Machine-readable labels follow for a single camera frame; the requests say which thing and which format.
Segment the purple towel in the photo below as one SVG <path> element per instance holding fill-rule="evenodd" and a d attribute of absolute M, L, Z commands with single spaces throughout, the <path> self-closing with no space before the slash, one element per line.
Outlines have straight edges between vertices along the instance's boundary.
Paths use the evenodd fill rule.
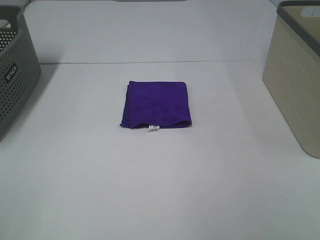
<path fill-rule="evenodd" d="M 120 126 L 128 129 L 156 126 L 161 129 L 192 125 L 188 89 L 181 81 L 130 81 Z"/>

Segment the grey perforated plastic basket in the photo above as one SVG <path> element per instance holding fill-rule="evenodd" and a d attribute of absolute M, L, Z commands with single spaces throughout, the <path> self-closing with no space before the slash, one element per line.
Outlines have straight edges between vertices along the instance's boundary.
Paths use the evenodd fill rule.
<path fill-rule="evenodd" d="M 0 137 L 20 114 L 35 89 L 41 67 L 24 17 L 24 8 L 1 5 L 0 19 Z"/>

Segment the beige basket with grey rim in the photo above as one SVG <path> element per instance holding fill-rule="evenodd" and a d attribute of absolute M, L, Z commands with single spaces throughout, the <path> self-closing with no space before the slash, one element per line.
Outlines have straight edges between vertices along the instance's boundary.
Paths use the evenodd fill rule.
<path fill-rule="evenodd" d="M 320 2 L 278 4 L 262 80 L 303 151 L 320 157 Z"/>

